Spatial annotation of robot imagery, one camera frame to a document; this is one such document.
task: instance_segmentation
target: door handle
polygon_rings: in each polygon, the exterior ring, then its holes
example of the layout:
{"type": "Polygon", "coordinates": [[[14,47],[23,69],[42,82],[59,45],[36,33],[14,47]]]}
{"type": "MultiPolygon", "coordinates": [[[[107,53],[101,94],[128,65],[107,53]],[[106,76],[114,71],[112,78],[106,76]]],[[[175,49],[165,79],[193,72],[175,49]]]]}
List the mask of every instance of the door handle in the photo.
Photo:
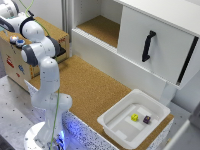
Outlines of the door handle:
{"type": "Polygon", "coordinates": [[[145,62],[150,58],[150,56],[148,54],[149,53],[149,47],[151,45],[151,38],[154,37],[154,36],[156,36],[156,32],[150,31],[149,35],[146,38],[145,45],[144,45],[144,51],[143,51],[143,54],[142,54],[142,62],[145,62]]]}

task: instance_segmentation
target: sink basin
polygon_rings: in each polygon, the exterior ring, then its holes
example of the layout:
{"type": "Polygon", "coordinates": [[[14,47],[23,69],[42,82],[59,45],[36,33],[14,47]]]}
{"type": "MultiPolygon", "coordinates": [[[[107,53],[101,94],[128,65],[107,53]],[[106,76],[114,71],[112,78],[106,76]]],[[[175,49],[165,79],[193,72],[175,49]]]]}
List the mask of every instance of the sink basin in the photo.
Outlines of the sink basin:
{"type": "Polygon", "coordinates": [[[169,115],[170,109],[140,90],[133,90],[98,118],[105,133],[125,149],[136,149],[169,115]],[[131,120],[133,114],[138,120],[131,120]],[[151,117],[149,124],[143,122],[151,117]]]}

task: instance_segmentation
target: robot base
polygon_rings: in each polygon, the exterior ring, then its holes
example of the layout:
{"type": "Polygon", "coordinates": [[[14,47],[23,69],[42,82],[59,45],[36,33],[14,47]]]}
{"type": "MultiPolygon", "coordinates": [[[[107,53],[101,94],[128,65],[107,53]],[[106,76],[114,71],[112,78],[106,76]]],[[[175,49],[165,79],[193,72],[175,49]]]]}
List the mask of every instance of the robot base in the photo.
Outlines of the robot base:
{"type": "Polygon", "coordinates": [[[45,122],[40,122],[40,123],[32,126],[26,132],[26,135],[24,137],[25,150],[49,150],[47,145],[44,146],[39,141],[35,140],[35,136],[38,134],[38,132],[40,131],[40,129],[43,127],[44,124],[45,124],[45,122]]]}

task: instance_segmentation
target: wooden box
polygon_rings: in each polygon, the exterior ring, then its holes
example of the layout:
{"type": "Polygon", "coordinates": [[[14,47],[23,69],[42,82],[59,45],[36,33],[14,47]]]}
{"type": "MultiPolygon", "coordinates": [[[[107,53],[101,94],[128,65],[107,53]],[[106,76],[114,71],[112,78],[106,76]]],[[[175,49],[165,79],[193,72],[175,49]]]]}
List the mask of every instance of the wooden box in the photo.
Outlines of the wooden box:
{"type": "MultiPolygon", "coordinates": [[[[67,59],[69,57],[69,35],[39,17],[35,19],[48,30],[52,38],[60,43],[62,55],[57,58],[58,62],[67,59]]],[[[25,63],[21,57],[21,49],[10,44],[9,38],[12,35],[16,35],[20,39],[25,40],[26,44],[31,44],[31,42],[17,33],[7,32],[7,34],[8,36],[3,31],[0,32],[0,50],[6,74],[24,89],[28,90],[24,79],[29,81],[39,75],[39,67],[32,67],[25,63]]]]}

